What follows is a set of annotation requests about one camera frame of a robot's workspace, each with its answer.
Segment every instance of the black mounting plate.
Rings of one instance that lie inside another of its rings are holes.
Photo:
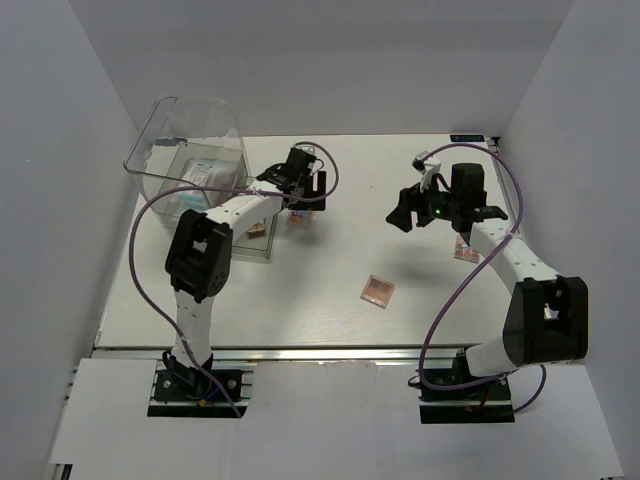
[[[241,400],[243,373],[242,370],[228,369],[211,371],[211,374],[222,383],[234,402]],[[235,382],[233,388],[229,387],[230,381]],[[212,385],[209,392],[214,391],[215,388],[215,385]],[[220,391],[208,399],[205,405],[200,406],[198,404],[200,398],[186,395],[169,370],[158,371],[153,400],[162,404],[149,405],[147,417],[237,418],[230,406],[214,405],[216,402],[226,402]],[[246,409],[245,406],[238,407],[242,415]]]
[[[424,371],[427,380],[436,385],[451,384],[450,368],[429,368]],[[509,383],[496,380],[473,390],[440,392],[421,386],[420,423],[422,424],[465,424],[465,423],[513,423],[513,407]],[[474,408],[488,393],[489,401],[481,408]],[[494,405],[491,402],[508,401],[508,404]]]

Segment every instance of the white wall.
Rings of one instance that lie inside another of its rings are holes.
[[[590,288],[587,367],[627,478],[640,478],[640,3],[577,0],[502,141],[525,234]]]
[[[572,0],[70,0],[134,122],[223,98],[245,135],[500,134]]]
[[[22,480],[90,352],[134,128],[65,0],[0,0],[0,65],[0,476]]]

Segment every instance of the white table surface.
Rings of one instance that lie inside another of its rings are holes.
[[[71,480],[597,480],[621,475],[582,366],[512,424],[421,425],[414,367],[258,365],[244,418],[147,418],[156,362],[82,360],[51,462]],[[510,377],[514,403],[540,378]]]
[[[419,181],[411,160],[449,143],[448,135],[249,137],[253,174],[286,158],[298,140],[313,140],[334,155],[340,185],[311,228],[287,225],[280,214],[269,263],[235,260],[229,282],[213,305],[211,344],[217,347],[391,346],[422,343],[432,319],[475,267],[453,258],[456,232],[435,221],[406,234],[385,222],[400,189]],[[456,148],[443,152],[451,165],[485,168],[488,203],[504,200],[488,155]],[[333,182],[330,164],[329,185]],[[169,238],[153,214],[143,219],[136,247],[141,282],[160,306],[175,311],[164,272]],[[386,309],[360,299],[376,275],[396,285]],[[509,295],[490,268],[467,288],[437,331],[434,343],[486,341],[502,329]],[[135,290],[124,255],[105,309],[98,346],[167,347],[174,332]]]

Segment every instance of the white base panel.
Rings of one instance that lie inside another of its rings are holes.
[[[411,366],[265,363],[242,420],[147,418],[152,360],[83,360],[51,461],[70,480],[593,479],[621,475],[581,366],[515,424],[421,425]],[[510,380],[526,400],[537,368]]]

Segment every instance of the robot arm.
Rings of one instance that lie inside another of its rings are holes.
[[[317,187],[314,188],[312,169],[316,160],[314,155],[292,148],[284,164],[269,167],[249,187],[263,194],[236,196],[205,212],[187,210],[180,217],[165,269],[171,276],[177,323],[184,337],[176,336],[174,347],[163,354],[163,362],[173,379],[191,397],[199,398],[208,388],[209,381],[194,367],[182,340],[186,341],[200,366],[210,370],[213,362],[209,344],[211,309],[215,296],[229,278],[233,243],[253,225],[284,208],[324,210],[324,200],[295,203],[279,196],[264,195],[264,192],[302,198],[324,195],[326,172],[317,172]]]
[[[510,228],[509,222],[500,219],[474,223],[470,245],[487,257]],[[511,292],[511,303],[502,335],[467,349],[472,377],[586,355],[588,291],[580,278],[561,276],[517,237],[490,265]]]
[[[487,206],[482,166],[454,165],[451,187],[445,185],[446,191],[440,191],[440,163],[434,158],[424,162],[424,157],[421,154],[413,162],[422,181],[400,192],[398,206],[387,222],[409,232],[413,212],[418,227],[435,219],[448,220],[469,245],[489,257],[509,234],[511,224],[499,207]],[[580,278],[561,276],[520,238],[512,238],[490,265],[511,292],[505,326],[500,337],[470,347],[454,360],[456,383],[586,355],[587,287]]]

